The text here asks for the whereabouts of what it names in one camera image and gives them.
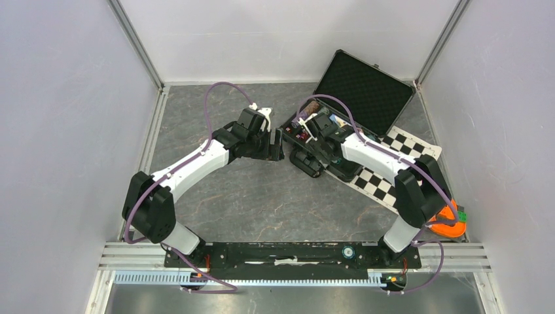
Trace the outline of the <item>blue card deck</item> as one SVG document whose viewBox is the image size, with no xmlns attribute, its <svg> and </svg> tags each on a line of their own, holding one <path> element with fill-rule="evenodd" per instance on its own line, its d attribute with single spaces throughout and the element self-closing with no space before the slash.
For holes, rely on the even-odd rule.
<svg viewBox="0 0 555 314">
<path fill-rule="evenodd" d="M 340 118 L 335 114 L 331 114 L 329 116 L 330 120 L 334 122 L 339 128 L 343 128 L 344 126 L 350 126 L 350 123 L 345 121 L 344 119 Z"/>
</svg>

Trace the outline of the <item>purple chip stack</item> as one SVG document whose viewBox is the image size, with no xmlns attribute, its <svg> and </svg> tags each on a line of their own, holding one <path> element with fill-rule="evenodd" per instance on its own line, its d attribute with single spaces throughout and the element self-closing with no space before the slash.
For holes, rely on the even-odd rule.
<svg viewBox="0 0 555 314">
<path fill-rule="evenodd" d="M 300 122 L 301 121 L 305 121 L 306 117 L 303 114 L 299 114 L 297 116 L 295 116 L 292 120 L 291 120 L 291 126 L 292 128 L 299 128 L 300 127 Z"/>
</svg>

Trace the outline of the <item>brown chip stack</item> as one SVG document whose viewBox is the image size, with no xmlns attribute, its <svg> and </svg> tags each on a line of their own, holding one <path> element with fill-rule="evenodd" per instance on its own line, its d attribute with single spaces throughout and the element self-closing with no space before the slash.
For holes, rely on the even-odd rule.
<svg viewBox="0 0 555 314">
<path fill-rule="evenodd" d="M 302 110 L 302 114 L 305 116 L 310 116 L 311 114 L 316 113 L 319 110 L 319 108 L 320 108 L 320 105 L 317 101 L 311 101 Z"/>
</svg>

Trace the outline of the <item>black poker set case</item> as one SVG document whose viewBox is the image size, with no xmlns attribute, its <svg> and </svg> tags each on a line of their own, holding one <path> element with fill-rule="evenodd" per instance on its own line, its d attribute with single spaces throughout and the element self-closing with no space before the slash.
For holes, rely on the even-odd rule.
<svg viewBox="0 0 555 314">
<path fill-rule="evenodd" d="M 308 150 L 306 141 L 299 141 L 296 134 L 306 132 L 302 126 L 292 128 L 291 120 L 302 114 L 311 101 L 320 105 L 317 114 L 335 114 L 349 122 L 352 115 L 359 131 L 377 141 L 385 137 L 406 105 L 414 97 L 415 87 L 370 65 L 343 50 L 337 50 L 325 70 L 313 96 L 292 117 L 282 124 L 284 141 L 292 144 L 290 162 L 310 177 L 318 178 L 328 171 Z"/>
</svg>

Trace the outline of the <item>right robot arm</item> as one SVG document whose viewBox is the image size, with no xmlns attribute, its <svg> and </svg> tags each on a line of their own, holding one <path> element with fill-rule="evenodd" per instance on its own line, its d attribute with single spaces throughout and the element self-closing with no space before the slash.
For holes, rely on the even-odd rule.
<svg viewBox="0 0 555 314">
<path fill-rule="evenodd" d="M 387 148 L 361 133 L 354 125 L 340 127 L 324 114 L 299 120 L 309 134 L 312 152 L 326 161 L 337 159 L 359 164 L 383 177 L 395 189 L 398 217 L 380 239 L 379 261 L 394 267 L 430 219 L 452 203 L 437 161 L 423 154 L 414 158 Z"/>
</svg>

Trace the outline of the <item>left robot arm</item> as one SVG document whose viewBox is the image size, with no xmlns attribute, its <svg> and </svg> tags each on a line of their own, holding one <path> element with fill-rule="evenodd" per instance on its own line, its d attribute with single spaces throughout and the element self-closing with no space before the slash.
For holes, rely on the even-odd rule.
<svg viewBox="0 0 555 314">
<path fill-rule="evenodd" d="M 210 173 L 237 158 L 280 161 L 284 158 L 281 128 L 271 127 L 271 108 L 255 104 L 244 109 L 236 121 L 215 130 L 194 152 L 149 175 L 137 172 L 131 178 L 122 218 L 152 243 L 180 251 L 189 266 L 199 266 L 206 257 L 204 240 L 177 221 L 175 203 Z"/>
</svg>

